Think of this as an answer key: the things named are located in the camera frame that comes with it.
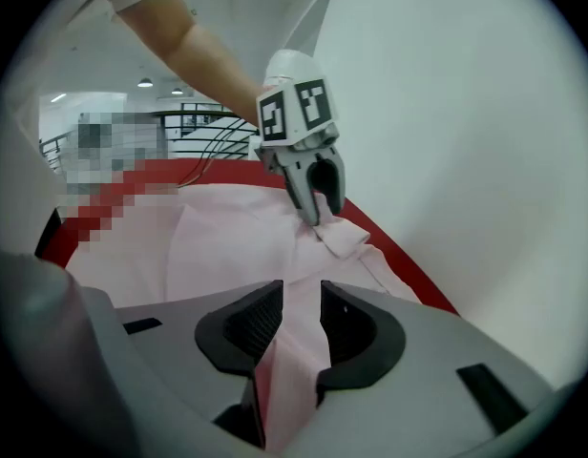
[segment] forearm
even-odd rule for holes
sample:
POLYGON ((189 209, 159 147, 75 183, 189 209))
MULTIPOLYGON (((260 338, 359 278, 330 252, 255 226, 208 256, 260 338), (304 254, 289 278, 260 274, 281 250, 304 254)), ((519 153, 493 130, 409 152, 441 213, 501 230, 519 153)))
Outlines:
POLYGON ((263 89, 210 31, 193 25, 165 63, 188 85, 258 125, 256 97, 263 89))

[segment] ceiling light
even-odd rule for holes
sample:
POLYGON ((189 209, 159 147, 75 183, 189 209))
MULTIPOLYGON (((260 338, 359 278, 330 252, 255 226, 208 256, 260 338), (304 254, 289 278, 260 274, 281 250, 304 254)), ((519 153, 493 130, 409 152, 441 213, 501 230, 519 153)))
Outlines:
POLYGON ((55 98, 53 98, 53 99, 51 100, 51 103, 54 103, 54 102, 56 102, 56 101, 60 100, 60 99, 61 99, 61 98, 63 98, 65 95, 66 95, 66 94, 61 94, 61 95, 59 95, 59 96, 56 96, 55 98))
POLYGON ((143 78, 139 83, 137 83, 137 86, 140 88, 150 88, 154 86, 154 83, 152 83, 150 78, 143 78))

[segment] pink garment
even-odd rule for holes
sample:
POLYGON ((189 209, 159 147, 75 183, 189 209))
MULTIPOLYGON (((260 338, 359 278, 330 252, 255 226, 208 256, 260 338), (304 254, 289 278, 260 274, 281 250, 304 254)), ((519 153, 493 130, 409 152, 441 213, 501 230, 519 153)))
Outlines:
POLYGON ((80 282, 108 292, 115 306, 150 303, 152 298, 189 299, 283 280, 283 322, 256 370, 266 449, 279 452, 313 415, 317 374, 330 366, 320 325, 320 281, 350 283, 418 302, 383 254, 365 244, 368 233, 332 216, 324 196, 317 199, 322 225, 310 228, 285 190, 222 184, 183 188, 168 208, 160 208, 162 215, 167 208, 168 221, 158 224, 158 237, 170 242, 157 242, 156 233, 153 242, 138 240, 146 253, 114 243, 129 219, 154 222, 146 200, 143 215, 125 210, 123 219, 114 219, 112 232, 101 232, 101 242, 78 249, 68 269, 80 282), (106 251, 114 253, 108 261, 99 260, 95 253, 104 257, 106 251), (129 274, 124 281, 122 270, 129 274), (133 300, 136 292, 143 294, 138 302, 133 300))

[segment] red table edge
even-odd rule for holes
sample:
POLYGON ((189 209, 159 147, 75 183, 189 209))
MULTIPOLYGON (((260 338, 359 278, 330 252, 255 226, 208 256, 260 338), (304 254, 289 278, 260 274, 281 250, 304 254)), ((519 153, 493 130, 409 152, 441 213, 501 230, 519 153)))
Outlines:
MULTIPOLYGON (((67 218, 50 239, 42 259, 65 268, 81 240, 88 239, 97 229, 109 227, 111 217, 118 215, 125 198, 142 194, 153 184, 178 184, 190 179, 192 176, 189 174, 197 163, 195 158, 140 162, 134 171, 123 173, 121 181, 104 185, 101 193, 93 198, 91 206, 79 208, 77 218, 67 218)), ((196 182, 208 183, 284 188, 284 179, 268 175, 259 161, 242 159, 215 159, 211 168, 196 182)), ((383 252, 389 268, 415 292, 421 303, 457 314, 424 271, 353 202, 347 200, 339 216, 368 231, 368 242, 383 252)))

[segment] white t-shirt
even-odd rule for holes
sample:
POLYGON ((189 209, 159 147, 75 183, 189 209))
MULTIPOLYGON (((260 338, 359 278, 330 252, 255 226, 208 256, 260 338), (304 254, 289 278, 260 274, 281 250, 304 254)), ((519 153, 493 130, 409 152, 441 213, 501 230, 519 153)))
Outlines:
MULTIPOLYGON (((0 89, 0 249, 33 253, 63 183, 39 154, 39 85, 51 44, 93 0, 53 0, 0 89)), ((120 11, 142 0, 108 0, 120 11)))

